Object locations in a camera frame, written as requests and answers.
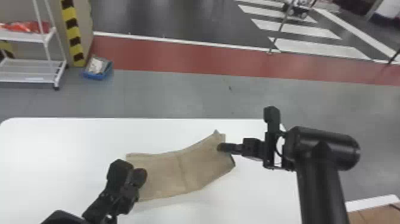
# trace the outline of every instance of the black cylindrical joint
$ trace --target black cylindrical joint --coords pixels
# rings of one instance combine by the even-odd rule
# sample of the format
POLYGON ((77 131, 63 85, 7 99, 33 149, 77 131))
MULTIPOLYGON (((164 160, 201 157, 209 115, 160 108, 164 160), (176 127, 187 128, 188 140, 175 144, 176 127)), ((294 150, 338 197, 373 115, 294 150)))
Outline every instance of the black cylindrical joint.
POLYGON ((325 143, 296 159, 303 224, 349 224, 338 168, 325 143))
POLYGON ((296 155, 307 153, 321 142, 325 142, 331 149, 332 159, 339 170, 349 170, 358 163, 360 147, 354 138, 307 127, 296 126, 288 131, 283 150, 287 157, 294 159, 296 155))

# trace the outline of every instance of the metal pole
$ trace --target metal pole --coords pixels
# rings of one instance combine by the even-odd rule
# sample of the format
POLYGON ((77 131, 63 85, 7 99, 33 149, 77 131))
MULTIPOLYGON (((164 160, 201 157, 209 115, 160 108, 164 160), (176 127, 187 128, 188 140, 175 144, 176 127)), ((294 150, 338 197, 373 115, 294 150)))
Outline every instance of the metal pole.
POLYGON ((397 50, 396 54, 393 55, 393 57, 389 60, 389 62, 387 62, 387 64, 391 64, 399 54, 400 54, 400 49, 397 50))
MULTIPOLYGON (((54 21, 53 13, 51 13, 51 8, 50 8, 50 5, 49 5, 49 1, 45 0, 45 4, 46 4, 47 12, 48 12, 49 17, 50 17, 51 24, 55 28, 55 21, 54 21)), ((62 53, 62 58, 65 61, 66 60, 65 51, 64 51, 63 43, 61 42, 60 35, 58 34, 58 30, 55 32, 55 35, 56 35, 57 40, 58 40, 58 45, 60 46, 60 50, 61 50, 61 53, 62 53)))
MULTIPOLYGON (((281 33, 283 25, 286 23, 286 20, 288 20, 288 13, 290 10, 292 10, 294 3, 295 0, 292 0, 292 2, 289 5, 289 8, 286 10, 285 17, 283 18, 283 21, 280 23, 278 34, 281 33)), ((277 39, 278 39, 277 37, 274 38, 273 45, 275 45, 277 39)))
POLYGON ((32 2, 33 2, 33 8, 35 9, 37 22, 39 23, 40 36, 42 37, 43 46, 45 47, 47 61, 49 63, 49 68, 50 68, 49 73, 53 73, 52 72, 53 71, 53 65, 51 63, 50 52, 49 52, 49 49, 48 49, 48 43, 46 42, 46 38, 45 38, 45 32, 43 31, 43 24, 42 24, 42 19, 40 18, 38 2, 36 0, 32 0, 32 2))

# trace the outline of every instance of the shelf leg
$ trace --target shelf leg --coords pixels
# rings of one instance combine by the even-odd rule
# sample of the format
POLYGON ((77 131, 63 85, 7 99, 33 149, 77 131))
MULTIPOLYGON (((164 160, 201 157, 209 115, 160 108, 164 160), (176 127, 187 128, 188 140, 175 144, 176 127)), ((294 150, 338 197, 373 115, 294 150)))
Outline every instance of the shelf leg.
POLYGON ((43 24, 42 24, 42 19, 40 17, 38 2, 37 2, 37 0, 32 0, 32 3, 33 3, 33 8, 35 9, 37 22, 39 23, 40 36, 42 37, 43 46, 45 48, 47 61, 49 62, 49 69, 50 69, 49 72, 52 73, 54 71, 54 69, 53 69, 53 65, 51 63, 51 57, 50 57, 50 52, 49 52, 49 48, 48 48, 48 43, 46 42, 46 38, 45 38, 45 32, 43 31, 43 24))
MULTIPOLYGON (((48 1, 48 0, 45 0, 45 5, 46 5, 47 12, 48 12, 48 14, 49 14, 49 17, 50 17, 51 25, 52 25, 53 27, 55 27, 55 22, 54 22, 53 13, 51 13, 51 8, 50 8, 49 1, 48 1)), ((62 54, 62 58, 63 58, 64 61, 65 61, 67 58, 66 58, 66 56, 65 56, 65 51, 64 51, 64 47, 63 47, 63 42, 61 41, 60 35, 58 34, 58 30, 55 32, 55 35, 57 36, 58 46, 60 47, 61 54, 62 54)))

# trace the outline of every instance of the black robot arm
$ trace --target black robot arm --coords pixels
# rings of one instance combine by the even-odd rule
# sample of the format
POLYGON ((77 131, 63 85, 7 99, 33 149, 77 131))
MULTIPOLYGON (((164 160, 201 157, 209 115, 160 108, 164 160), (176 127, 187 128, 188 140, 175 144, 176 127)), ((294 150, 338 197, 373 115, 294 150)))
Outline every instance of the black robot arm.
POLYGON ((218 150, 262 160, 267 169, 296 171, 303 224, 348 224, 338 170, 349 170, 360 159, 354 138, 299 126, 283 132, 276 107, 264 109, 264 121, 265 141, 245 138, 242 144, 222 143, 218 150), (285 139, 282 153, 276 148, 280 137, 285 139), (282 158, 280 166, 275 153, 282 158))

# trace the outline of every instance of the blue plastic crate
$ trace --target blue plastic crate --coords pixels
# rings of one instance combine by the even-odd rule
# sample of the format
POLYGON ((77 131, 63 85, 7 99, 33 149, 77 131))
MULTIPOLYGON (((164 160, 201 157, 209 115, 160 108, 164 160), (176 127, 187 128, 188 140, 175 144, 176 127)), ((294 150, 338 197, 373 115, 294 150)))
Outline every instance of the blue plastic crate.
POLYGON ((103 80, 113 72, 113 62, 109 62, 103 73, 94 74, 88 71, 81 72, 81 75, 88 79, 103 80))

